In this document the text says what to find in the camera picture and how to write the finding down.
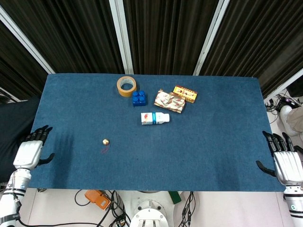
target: brass ball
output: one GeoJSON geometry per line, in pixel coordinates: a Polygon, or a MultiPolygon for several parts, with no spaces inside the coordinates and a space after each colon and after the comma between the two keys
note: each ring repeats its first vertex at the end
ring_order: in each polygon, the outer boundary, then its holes
{"type": "Polygon", "coordinates": [[[109,144],[109,140],[108,140],[108,139],[104,139],[104,140],[102,141],[102,143],[103,143],[103,145],[108,145],[108,144],[109,144]]]}

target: robotic arm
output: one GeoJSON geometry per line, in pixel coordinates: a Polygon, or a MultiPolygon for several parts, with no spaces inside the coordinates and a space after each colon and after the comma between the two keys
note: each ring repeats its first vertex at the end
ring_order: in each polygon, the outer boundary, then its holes
{"type": "Polygon", "coordinates": [[[54,153],[48,159],[40,159],[42,147],[52,129],[48,125],[39,128],[27,136],[20,145],[14,160],[14,166],[17,170],[10,176],[9,183],[0,200],[0,227],[16,226],[16,220],[20,219],[21,202],[31,179],[30,171],[53,159],[54,153]]]}
{"type": "Polygon", "coordinates": [[[267,169],[260,161],[256,161],[258,167],[266,174],[276,177],[278,181],[286,186],[284,197],[287,202],[290,216],[293,218],[295,227],[303,227],[303,167],[298,151],[303,149],[293,146],[286,133],[282,133],[285,141],[277,134],[263,131],[268,147],[273,157],[275,171],[267,169]]]}

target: blue toy block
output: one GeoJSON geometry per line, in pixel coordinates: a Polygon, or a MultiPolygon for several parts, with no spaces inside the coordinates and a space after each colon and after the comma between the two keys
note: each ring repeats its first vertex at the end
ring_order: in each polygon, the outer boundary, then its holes
{"type": "Polygon", "coordinates": [[[133,106],[146,105],[146,97],[144,91],[133,92],[133,106]]]}

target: white floor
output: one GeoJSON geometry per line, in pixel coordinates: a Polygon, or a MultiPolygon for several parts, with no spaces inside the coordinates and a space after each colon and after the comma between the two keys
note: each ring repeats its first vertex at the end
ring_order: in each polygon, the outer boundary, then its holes
{"type": "MultiPolygon", "coordinates": [[[[268,114],[269,122],[275,118],[268,114]]],[[[271,124],[272,132],[280,134],[284,127],[280,120],[271,124]]],[[[299,137],[292,138],[294,145],[303,147],[299,137]]],[[[48,189],[38,193],[28,189],[21,219],[29,225],[51,225],[68,222],[98,223],[104,211],[94,204],[80,207],[74,202],[77,190],[48,189]]],[[[77,196],[79,203],[86,203],[85,191],[77,196]]],[[[197,192],[197,208],[191,227],[294,227],[282,192],[197,192]]],[[[175,226],[178,226],[184,202],[175,207],[175,226]]],[[[104,227],[113,218],[108,216],[104,227]]],[[[88,225],[69,225],[80,227],[88,225]]]]}

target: tape roll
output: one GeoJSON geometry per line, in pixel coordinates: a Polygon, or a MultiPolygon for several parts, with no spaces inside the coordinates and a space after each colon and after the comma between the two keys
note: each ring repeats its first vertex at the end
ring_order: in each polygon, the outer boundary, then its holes
{"type": "Polygon", "coordinates": [[[123,97],[131,97],[132,93],[137,89],[137,84],[136,84],[136,81],[134,80],[134,78],[125,76],[125,77],[121,77],[117,81],[117,88],[118,88],[119,94],[122,95],[123,97]],[[124,90],[121,88],[123,84],[131,84],[133,87],[129,90],[124,90]]]}

